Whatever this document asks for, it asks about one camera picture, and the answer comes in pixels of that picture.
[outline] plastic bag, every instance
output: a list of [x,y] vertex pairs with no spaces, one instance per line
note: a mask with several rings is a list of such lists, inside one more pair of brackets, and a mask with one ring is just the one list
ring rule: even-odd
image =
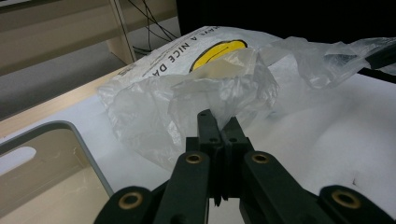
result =
[[[189,71],[200,55],[218,43],[235,40],[245,42],[247,48],[236,49]],[[363,67],[370,68],[367,56],[395,41],[396,38],[371,38],[352,44],[325,44],[236,28],[204,27],[163,46],[162,52],[153,55],[154,61],[147,57],[131,64],[98,92],[119,140],[162,168],[172,170],[177,157],[185,151],[185,137],[196,136],[195,116],[202,110],[212,110],[219,128],[231,116],[237,116],[241,125],[248,128],[257,116],[266,119],[274,113],[273,105],[277,113],[297,113],[326,104],[336,93],[331,89]],[[191,50],[184,49],[186,57],[175,61],[180,66],[167,65],[173,50],[187,45]],[[167,69],[157,77],[162,66]]]
[[186,76],[136,82],[118,93],[108,113],[125,146],[171,171],[185,151],[185,138],[196,135],[199,112],[211,109],[221,129],[235,114],[251,118],[269,111],[276,94],[259,52],[240,49]]

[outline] black cable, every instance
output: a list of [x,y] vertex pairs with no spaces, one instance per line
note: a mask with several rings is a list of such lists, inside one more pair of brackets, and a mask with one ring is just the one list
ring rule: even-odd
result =
[[145,55],[145,56],[148,55],[148,53],[146,53],[146,52],[140,52],[140,51],[137,51],[137,50],[135,50],[134,53]]
[[[143,4],[145,5],[145,7],[148,9],[148,12],[149,12],[149,14],[151,15],[151,18],[155,21],[155,23],[157,24],[157,25],[159,25],[159,23],[157,22],[157,20],[155,20],[155,18],[154,18],[154,15],[152,15],[152,13],[151,13],[151,10],[149,9],[149,6],[147,5],[147,3],[146,3],[146,0],[142,0],[142,2],[143,2]],[[168,32],[170,35],[172,35],[174,38],[177,38],[175,35],[173,35],[170,31],[168,31],[168,30],[166,30],[165,28],[163,28],[162,26],[160,26],[160,28],[161,28],[161,30],[163,31],[163,33],[166,35],[166,36],[168,36],[171,40],[172,40],[172,37],[170,37],[166,32]]]
[[145,51],[145,52],[147,52],[147,53],[152,52],[152,50],[150,50],[150,49],[140,49],[140,48],[137,48],[137,47],[135,47],[135,46],[134,46],[134,49],[138,49],[138,50],[141,50],[141,51]]
[[165,39],[165,38],[163,38],[162,36],[160,36],[160,35],[157,35],[157,34],[155,34],[154,32],[152,32],[151,30],[149,30],[153,35],[156,35],[158,38],[160,38],[160,39],[162,39],[162,40],[164,40],[164,41],[168,41],[168,42],[170,42],[168,39]]
[[[148,13],[148,7],[146,7],[146,15],[148,15],[149,13]],[[152,48],[151,48],[151,43],[150,43],[150,41],[149,41],[149,33],[150,33],[150,29],[149,29],[149,17],[147,17],[148,18],[148,26],[147,26],[147,29],[148,29],[148,48],[149,48],[149,50],[152,50]]]
[[171,32],[169,32],[168,30],[166,30],[164,27],[162,27],[157,21],[155,21],[154,19],[150,18],[148,15],[146,15],[137,5],[135,5],[131,0],[128,0],[129,3],[131,3],[137,10],[139,10],[146,18],[148,18],[150,21],[154,22],[156,25],[158,25],[162,30],[167,31],[168,33],[172,34]]

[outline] white plastic bag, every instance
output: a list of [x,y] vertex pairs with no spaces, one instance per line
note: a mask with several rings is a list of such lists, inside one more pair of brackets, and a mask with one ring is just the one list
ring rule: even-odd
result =
[[126,147],[171,171],[185,151],[186,137],[196,136],[199,112],[211,109],[221,129],[236,114],[252,118],[269,111],[276,94],[259,51],[240,49],[186,76],[136,82],[117,94],[108,113]]
[[[271,113],[278,85],[282,98],[275,105],[285,111],[321,105],[333,94],[326,90],[363,67],[370,68],[365,58],[395,41],[311,43],[299,37],[281,39],[231,27],[203,27],[131,64],[98,93],[119,140],[172,170],[185,150],[185,137],[196,135],[195,116],[200,111],[210,108],[220,128],[231,116],[248,127],[257,114],[265,119]],[[210,63],[191,71],[210,50],[224,43],[228,48],[233,42],[245,43],[245,48],[210,58]],[[275,69],[275,79],[267,66]]]

